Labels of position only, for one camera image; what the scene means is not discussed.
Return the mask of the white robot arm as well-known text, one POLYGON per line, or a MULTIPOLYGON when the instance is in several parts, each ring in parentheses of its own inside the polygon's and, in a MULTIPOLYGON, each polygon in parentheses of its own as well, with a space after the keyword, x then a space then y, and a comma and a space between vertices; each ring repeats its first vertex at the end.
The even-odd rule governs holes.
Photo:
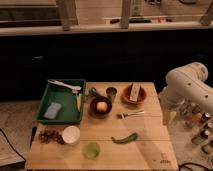
POLYGON ((166 86, 159 94, 164 125, 169 123, 170 113, 186 100, 213 115, 213 87, 205 83, 207 78, 208 69, 200 62, 172 69, 166 74, 166 86))

